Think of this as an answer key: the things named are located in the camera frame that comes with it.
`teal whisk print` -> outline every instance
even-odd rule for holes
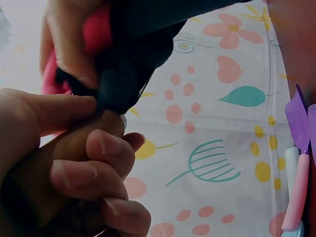
[[[196,178],[206,182],[227,182],[240,176],[240,171],[235,171],[223,151],[223,140],[213,140],[196,147],[189,156],[189,170],[178,175],[166,186],[169,186],[182,176],[191,173]]]
[[[273,96],[279,93],[280,91],[271,95],[266,95],[262,90],[258,88],[250,85],[244,85],[231,91],[218,101],[244,107],[256,107],[263,104],[266,101],[267,96]]]

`hand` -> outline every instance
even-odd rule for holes
[[[98,79],[92,59],[84,52],[82,27],[104,0],[47,0],[40,43],[40,71],[55,48],[57,65],[91,89]]]
[[[22,91],[0,90],[0,185],[6,173],[26,154],[39,147],[40,138],[55,134],[93,114],[92,97],[71,95],[32,95]],[[51,182],[62,195],[100,204],[104,222],[117,229],[121,237],[146,237],[149,212],[139,203],[128,201],[123,185],[131,171],[135,154],[144,137],[130,133],[122,139],[95,130],[86,142],[90,161],[56,160]],[[0,203],[0,236],[21,236]],[[56,228],[50,236],[80,237]]]

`black felt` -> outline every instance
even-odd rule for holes
[[[67,81],[74,95],[92,95],[99,109],[124,114],[138,101],[152,73],[173,50],[173,38],[186,20],[249,0],[114,0],[114,46],[95,58],[100,89],[93,91],[57,69],[56,82]]]
[[[74,95],[94,96],[99,109],[124,114],[136,104],[154,70],[171,55],[174,33],[166,27],[140,39],[120,41],[98,55],[95,64],[100,77],[99,91],[86,88],[59,68],[56,82],[66,80]]]
[[[247,1],[250,0],[114,0],[111,24],[115,40],[136,39],[191,17]]]

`pink pen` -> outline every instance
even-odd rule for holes
[[[282,224],[284,231],[292,232],[300,226],[307,193],[309,165],[310,156],[308,152],[305,152],[298,159],[291,199]]]

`pink flower print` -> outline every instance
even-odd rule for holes
[[[239,36],[252,43],[263,43],[263,38],[252,31],[240,29],[242,22],[235,16],[219,14],[224,23],[214,23],[203,28],[203,33],[211,37],[222,37],[219,46],[224,49],[236,49],[239,46]]]

